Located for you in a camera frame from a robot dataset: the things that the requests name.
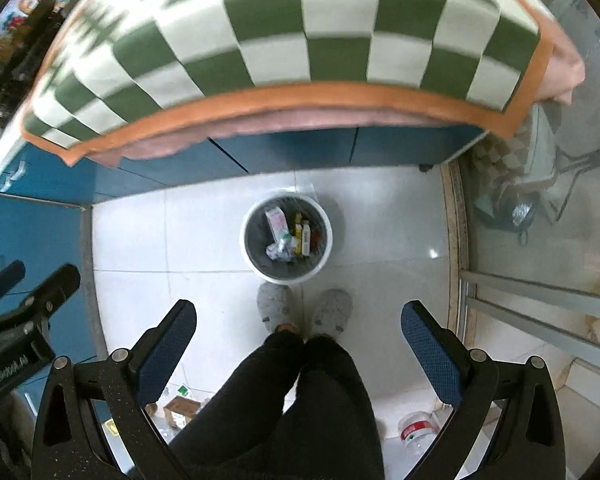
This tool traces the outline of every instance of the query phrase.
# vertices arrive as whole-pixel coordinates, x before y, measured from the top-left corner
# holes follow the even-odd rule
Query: leg
[[[321,299],[314,319],[318,335],[304,346],[296,402],[282,416],[272,439],[272,473],[384,479],[378,429],[365,386],[350,355],[330,336],[344,330],[350,311],[350,296],[342,291],[328,291]]]
[[[304,343],[291,314],[288,287],[264,283],[258,310],[270,332],[200,413],[171,441],[186,466],[219,465],[266,440],[282,416],[301,366]],[[135,470],[128,473],[140,478]]]

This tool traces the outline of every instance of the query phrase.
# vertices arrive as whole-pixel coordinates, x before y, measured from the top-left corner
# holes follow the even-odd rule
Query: box
[[[164,418],[174,430],[181,430],[196,416],[201,404],[195,400],[176,396],[164,407]]]
[[[152,402],[151,404],[146,405],[144,410],[146,411],[147,415],[154,416],[158,411],[158,405],[155,402]]]

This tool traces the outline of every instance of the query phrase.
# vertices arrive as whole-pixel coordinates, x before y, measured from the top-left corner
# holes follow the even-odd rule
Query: blue cabinet
[[[249,173],[337,168],[349,165],[355,128],[240,135],[216,143]]]
[[[8,311],[15,309],[21,301],[27,297],[26,292],[18,292],[16,294],[6,294],[0,300],[0,316]]]
[[[77,208],[0,196],[0,259],[26,267],[11,293],[33,290],[64,263],[80,264],[80,215]]]
[[[246,174],[240,165],[208,139],[161,158],[122,158],[120,168],[169,187]]]
[[[368,126],[358,129],[352,166],[440,164],[483,133],[462,124],[444,128]]]
[[[70,168],[57,155],[26,144],[0,177],[0,190],[24,164],[24,175],[5,193],[42,200],[87,205],[120,196],[161,189],[164,184],[84,158]]]
[[[80,268],[80,216],[75,207],[0,196],[0,259],[22,260],[24,279],[0,300],[0,314],[15,308],[59,266]],[[56,354],[80,362],[96,355],[84,295],[79,289],[51,319],[50,344]],[[35,378],[46,376],[42,370]]]

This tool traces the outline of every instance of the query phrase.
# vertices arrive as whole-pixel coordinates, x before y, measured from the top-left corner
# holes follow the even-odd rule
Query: foot
[[[311,335],[337,338],[347,327],[353,301],[348,292],[332,288],[322,293],[311,323]]]
[[[257,303],[260,318],[269,333],[275,332],[280,326],[291,326],[299,333],[291,307],[291,289],[288,286],[263,283],[258,288]]]

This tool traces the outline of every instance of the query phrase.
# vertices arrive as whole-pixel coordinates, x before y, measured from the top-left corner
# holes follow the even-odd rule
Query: trash can
[[[274,261],[267,256],[267,247],[275,240],[265,213],[275,207],[284,212],[292,235],[296,213],[309,222],[312,229],[309,256],[298,256],[290,262]],[[327,262],[332,247],[333,231],[324,209],[312,198],[292,191],[279,192],[255,203],[240,230],[242,256],[251,270],[264,280],[279,285],[295,285],[315,276]]]

